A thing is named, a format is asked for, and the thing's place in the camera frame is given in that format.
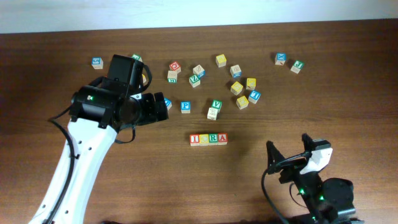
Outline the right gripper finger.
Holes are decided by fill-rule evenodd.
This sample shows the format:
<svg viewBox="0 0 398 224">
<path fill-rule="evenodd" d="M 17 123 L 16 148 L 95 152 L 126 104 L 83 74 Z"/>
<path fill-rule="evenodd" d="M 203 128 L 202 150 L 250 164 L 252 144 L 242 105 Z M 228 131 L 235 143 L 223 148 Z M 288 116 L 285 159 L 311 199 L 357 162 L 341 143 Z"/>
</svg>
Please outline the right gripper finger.
<svg viewBox="0 0 398 224">
<path fill-rule="evenodd" d="M 278 170 L 280 168 L 280 163 L 285 160 L 285 157 L 274 146 L 274 143 L 272 141 L 266 142 L 266 148 L 267 148 L 267 169 Z"/>
<path fill-rule="evenodd" d="M 304 145 L 304 150 L 306 152 L 311 152 L 315 150 L 316 144 L 307 133 L 302 134 L 302 142 Z"/>
</svg>

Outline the red I block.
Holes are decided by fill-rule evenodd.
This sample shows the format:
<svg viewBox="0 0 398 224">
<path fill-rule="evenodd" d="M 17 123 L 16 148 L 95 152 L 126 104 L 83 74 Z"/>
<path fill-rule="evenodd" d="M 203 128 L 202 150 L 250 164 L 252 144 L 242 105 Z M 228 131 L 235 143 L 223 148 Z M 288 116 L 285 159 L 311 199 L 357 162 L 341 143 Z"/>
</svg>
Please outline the red I block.
<svg viewBox="0 0 398 224">
<path fill-rule="evenodd" d="M 190 145 L 191 146 L 199 146 L 200 145 L 200 135 L 199 134 L 191 134 L 190 135 Z"/>
</svg>

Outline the red A block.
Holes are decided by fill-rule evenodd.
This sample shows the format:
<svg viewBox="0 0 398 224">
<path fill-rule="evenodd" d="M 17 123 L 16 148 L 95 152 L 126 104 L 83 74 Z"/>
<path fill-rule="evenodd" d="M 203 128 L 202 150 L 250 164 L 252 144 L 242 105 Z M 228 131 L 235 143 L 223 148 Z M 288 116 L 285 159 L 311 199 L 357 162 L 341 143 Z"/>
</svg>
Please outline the red A block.
<svg viewBox="0 0 398 224">
<path fill-rule="evenodd" d="M 228 134 L 227 133 L 218 133 L 218 144 L 219 145 L 227 145 L 228 143 Z"/>
</svg>

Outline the yellow C block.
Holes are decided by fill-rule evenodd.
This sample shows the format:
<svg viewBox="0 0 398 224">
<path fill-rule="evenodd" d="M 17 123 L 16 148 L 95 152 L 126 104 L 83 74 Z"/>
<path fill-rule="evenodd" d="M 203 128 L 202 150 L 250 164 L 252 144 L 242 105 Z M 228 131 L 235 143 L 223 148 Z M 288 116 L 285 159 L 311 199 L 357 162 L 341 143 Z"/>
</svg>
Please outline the yellow C block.
<svg viewBox="0 0 398 224">
<path fill-rule="evenodd" d="M 199 135 L 200 146 L 208 146 L 209 145 L 209 134 L 200 134 Z"/>
</svg>

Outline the green R block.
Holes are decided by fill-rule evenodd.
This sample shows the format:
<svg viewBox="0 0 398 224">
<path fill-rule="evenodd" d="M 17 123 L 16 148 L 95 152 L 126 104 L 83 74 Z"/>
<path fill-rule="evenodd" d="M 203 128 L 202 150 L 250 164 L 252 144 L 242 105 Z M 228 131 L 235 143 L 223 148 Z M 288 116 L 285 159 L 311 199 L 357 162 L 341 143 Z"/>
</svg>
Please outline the green R block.
<svg viewBox="0 0 398 224">
<path fill-rule="evenodd" d="M 218 145 L 218 134 L 217 133 L 209 134 L 209 145 Z"/>
</svg>

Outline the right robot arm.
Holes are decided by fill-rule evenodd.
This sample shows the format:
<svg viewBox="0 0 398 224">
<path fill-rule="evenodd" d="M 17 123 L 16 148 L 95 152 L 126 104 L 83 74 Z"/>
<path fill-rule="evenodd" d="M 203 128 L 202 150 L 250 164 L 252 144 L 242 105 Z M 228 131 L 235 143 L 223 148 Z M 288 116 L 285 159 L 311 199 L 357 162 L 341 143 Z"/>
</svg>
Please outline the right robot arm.
<svg viewBox="0 0 398 224">
<path fill-rule="evenodd" d="M 362 223 L 352 217 L 354 185 L 341 178 L 322 180 L 319 173 L 329 164 L 333 152 L 326 139 L 312 139 L 302 134 L 304 151 L 284 157 L 272 141 L 266 142 L 267 169 L 261 177 L 261 188 L 269 205 L 282 223 Z M 267 175 L 279 173 L 281 184 L 293 183 L 308 210 L 307 214 L 286 218 L 272 202 L 265 186 Z"/>
</svg>

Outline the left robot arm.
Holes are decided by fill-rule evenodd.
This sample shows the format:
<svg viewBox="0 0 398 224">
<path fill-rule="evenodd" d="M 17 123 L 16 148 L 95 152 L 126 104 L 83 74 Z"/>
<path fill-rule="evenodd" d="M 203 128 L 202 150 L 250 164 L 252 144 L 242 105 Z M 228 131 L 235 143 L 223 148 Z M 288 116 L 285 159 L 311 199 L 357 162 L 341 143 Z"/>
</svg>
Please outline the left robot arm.
<svg viewBox="0 0 398 224">
<path fill-rule="evenodd" d="M 72 96 L 65 110 L 68 126 L 63 128 L 56 117 L 49 119 L 66 141 L 31 223 L 83 223 L 104 157 L 114 143 L 122 143 L 118 133 L 169 117 L 163 93 L 146 93 L 151 81 L 150 69 L 138 55 L 113 55 L 108 74 Z"/>
</svg>

